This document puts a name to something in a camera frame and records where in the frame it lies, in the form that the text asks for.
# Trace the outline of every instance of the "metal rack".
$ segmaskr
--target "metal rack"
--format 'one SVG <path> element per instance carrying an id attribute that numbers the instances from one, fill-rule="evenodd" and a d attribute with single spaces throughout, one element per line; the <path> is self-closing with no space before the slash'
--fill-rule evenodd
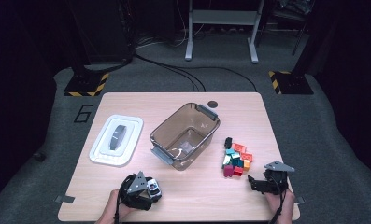
<path id="1" fill-rule="evenodd" d="M 189 0 L 189 32 L 185 60 L 190 61 L 193 53 L 193 24 L 231 24 L 252 25 L 252 35 L 247 38 L 252 63 L 258 63 L 257 51 L 254 41 L 264 7 L 264 0 L 260 1 L 257 11 L 231 11 L 231 10 L 199 10 L 193 9 L 193 0 Z"/>

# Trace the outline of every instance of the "red block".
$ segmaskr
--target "red block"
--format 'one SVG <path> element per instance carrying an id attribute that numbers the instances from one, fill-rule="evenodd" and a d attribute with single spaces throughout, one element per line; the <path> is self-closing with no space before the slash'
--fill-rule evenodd
<path id="1" fill-rule="evenodd" d="M 234 175 L 242 176 L 243 175 L 243 168 L 235 166 Z"/>
<path id="2" fill-rule="evenodd" d="M 241 153 L 240 154 L 240 158 L 241 158 L 241 160 L 252 161 L 252 154 L 250 154 L 250 153 Z"/>
<path id="3" fill-rule="evenodd" d="M 232 149 L 234 149 L 235 151 L 238 151 L 240 153 L 245 153 L 247 148 L 245 146 L 242 146 L 238 143 L 232 143 Z"/>

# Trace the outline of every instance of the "gray carpet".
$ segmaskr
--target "gray carpet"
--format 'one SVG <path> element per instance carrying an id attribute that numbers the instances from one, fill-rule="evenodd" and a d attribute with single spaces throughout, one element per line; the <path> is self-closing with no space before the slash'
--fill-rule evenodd
<path id="1" fill-rule="evenodd" d="M 285 163 L 295 167 L 290 175 L 294 193 L 305 198 L 295 223 L 371 223 L 371 172 L 353 154 L 335 126 L 326 96 L 313 76 L 306 75 L 313 95 L 275 94 L 269 70 L 290 71 L 307 40 L 295 56 L 296 38 L 267 33 L 257 48 L 260 62 L 250 62 L 245 34 L 206 35 L 194 42 L 193 60 L 185 62 L 186 44 L 155 44 L 136 53 L 150 60 L 178 66 L 220 66 L 249 78 L 263 96 L 267 113 Z M 103 68 L 109 65 L 93 65 Z M 242 76 L 219 68 L 187 69 L 207 91 L 255 91 Z M 185 77 L 137 58 L 109 74 L 99 96 L 68 97 L 64 88 L 72 77 L 65 69 L 55 76 L 56 99 L 48 136 L 39 150 L 43 162 L 30 159 L 0 194 L 0 223 L 62 223 L 57 214 L 105 92 L 197 91 Z M 74 123 L 83 105 L 91 112 L 88 122 Z"/>

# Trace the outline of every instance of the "orange block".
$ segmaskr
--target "orange block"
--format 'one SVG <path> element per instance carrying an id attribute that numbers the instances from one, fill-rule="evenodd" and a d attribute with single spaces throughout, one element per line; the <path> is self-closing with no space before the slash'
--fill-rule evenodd
<path id="1" fill-rule="evenodd" d="M 242 146 L 238 143 L 232 143 L 232 149 L 234 149 L 235 151 L 238 151 L 240 153 L 245 153 L 247 148 L 245 146 Z"/>
<path id="2" fill-rule="evenodd" d="M 240 158 L 241 160 L 248 160 L 249 162 L 252 162 L 252 154 L 250 153 L 241 153 Z"/>
<path id="3" fill-rule="evenodd" d="M 243 170 L 248 171 L 250 169 L 251 162 L 249 160 L 243 160 Z"/>

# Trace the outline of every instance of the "colorful block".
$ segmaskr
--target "colorful block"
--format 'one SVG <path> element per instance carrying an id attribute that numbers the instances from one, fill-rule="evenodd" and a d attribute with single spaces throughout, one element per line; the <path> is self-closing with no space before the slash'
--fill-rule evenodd
<path id="1" fill-rule="evenodd" d="M 235 166 L 234 175 L 242 176 L 243 175 L 243 168 Z"/>
<path id="2" fill-rule="evenodd" d="M 234 174 L 234 166 L 233 165 L 225 165 L 223 167 L 223 176 L 232 177 L 233 174 Z"/>
<path id="3" fill-rule="evenodd" d="M 238 164 L 240 163 L 240 159 L 233 159 L 232 160 L 232 165 L 233 166 L 239 166 Z"/>
<path id="4" fill-rule="evenodd" d="M 234 154 L 231 154 L 232 156 L 232 159 L 240 159 L 240 153 L 239 152 L 235 152 Z"/>
<path id="5" fill-rule="evenodd" d="M 245 146 L 242 146 L 238 143 L 232 143 L 232 149 L 234 149 L 235 151 L 241 152 L 241 153 L 245 153 L 247 150 Z"/>
<path id="6" fill-rule="evenodd" d="M 231 146 L 232 146 L 232 138 L 227 137 L 225 140 L 225 148 L 231 148 Z"/>
<path id="7" fill-rule="evenodd" d="M 229 165 L 231 163 L 231 159 L 231 156 L 225 155 L 225 158 L 223 158 L 222 169 L 225 165 Z"/>
<path id="8" fill-rule="evenodd" d="M 250 153 L 241 153 L 240 155 L 241 160 L 248 160 L 249 162 L 252 162 L 252 154 Z"/>
<path id="9" fill-rule="evenodd" d="M 232 148 L 228 148 L 225 151 L 226 151 L 226 155 L 230 155 L 230 154 L 234 154 L 235 153 L 235 150 L 232 149 Z"/>
<path id="10" fill-rule="evenodd" d="M 249 160 L 243 160 L 243 170 L 248 171 L 250 169 L 251 162 Z"/>

